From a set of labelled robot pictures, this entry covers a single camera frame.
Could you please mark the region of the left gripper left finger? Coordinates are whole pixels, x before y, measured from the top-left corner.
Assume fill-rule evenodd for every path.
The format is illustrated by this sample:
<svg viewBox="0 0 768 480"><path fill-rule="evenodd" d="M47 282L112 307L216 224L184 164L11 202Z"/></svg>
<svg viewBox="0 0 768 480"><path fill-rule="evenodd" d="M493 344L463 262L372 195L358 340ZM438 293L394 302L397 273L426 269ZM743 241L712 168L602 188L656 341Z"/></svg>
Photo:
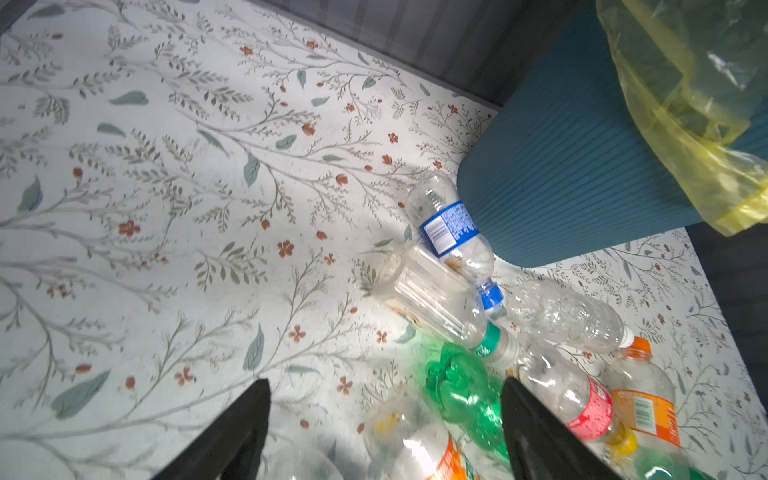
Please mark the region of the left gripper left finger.
<svg viewBox="0 0 768 480"><path fill-rule="evenodd" d="M269 381L249 386L157 479L254 479L261 465L271 409Z"/></svg>

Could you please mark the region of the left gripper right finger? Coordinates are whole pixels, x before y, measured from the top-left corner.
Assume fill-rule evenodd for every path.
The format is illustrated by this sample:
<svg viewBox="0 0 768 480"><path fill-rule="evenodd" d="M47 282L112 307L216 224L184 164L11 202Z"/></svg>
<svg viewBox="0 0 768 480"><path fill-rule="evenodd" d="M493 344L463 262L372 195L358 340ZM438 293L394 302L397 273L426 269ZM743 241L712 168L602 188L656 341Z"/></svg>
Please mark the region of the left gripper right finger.
<svg viewBox="0 0 768 480"><path fill-rule="evenodd" d="M515 479L620 479L513 377L504 382L501 410Z"/></svg>

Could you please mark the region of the green bottle yellow cap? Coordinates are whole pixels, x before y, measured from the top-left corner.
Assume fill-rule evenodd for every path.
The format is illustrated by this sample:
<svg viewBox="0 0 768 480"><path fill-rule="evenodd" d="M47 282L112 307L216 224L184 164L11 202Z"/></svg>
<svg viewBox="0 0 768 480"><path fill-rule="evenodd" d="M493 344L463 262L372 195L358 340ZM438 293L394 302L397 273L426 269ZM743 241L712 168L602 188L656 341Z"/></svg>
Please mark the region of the green bottle yellow cap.
<svg viewBox="0 0 768 480"><path fill-rule="evenodd" d="M445 343L425 366L424 391L440 417L496 460L509 460L501 409L502 380L471 352Z"/></svg>

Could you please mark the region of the crushed green bottle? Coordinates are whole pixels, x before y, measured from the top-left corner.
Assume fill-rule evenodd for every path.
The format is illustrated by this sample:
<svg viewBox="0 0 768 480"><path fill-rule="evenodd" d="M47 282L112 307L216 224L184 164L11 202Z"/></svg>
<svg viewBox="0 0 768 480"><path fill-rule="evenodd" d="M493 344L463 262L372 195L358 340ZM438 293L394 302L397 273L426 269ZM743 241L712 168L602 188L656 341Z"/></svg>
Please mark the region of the crushed green bottle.
<svg viewBox="0 0 768 480"><path fill-rule="evenodd" d="M715 477L695 468L681 451L662 451L639 446L633 457L635 479L647 480L715 480Z"/></svg>

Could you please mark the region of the clear bottle orange caps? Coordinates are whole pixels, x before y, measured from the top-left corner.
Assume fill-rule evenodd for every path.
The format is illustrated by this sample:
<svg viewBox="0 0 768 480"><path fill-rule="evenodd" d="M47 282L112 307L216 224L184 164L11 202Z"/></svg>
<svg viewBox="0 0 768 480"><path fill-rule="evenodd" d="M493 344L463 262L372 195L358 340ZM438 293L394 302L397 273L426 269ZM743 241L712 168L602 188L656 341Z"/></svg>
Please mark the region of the clear bottle orange caps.
<svg viewBox="0 0 768 480"><path fill-rule="evenodd" d="M364 443L369 479L479 477L442 419L413 395L393 396L374 407L366 420Z"/></svg>

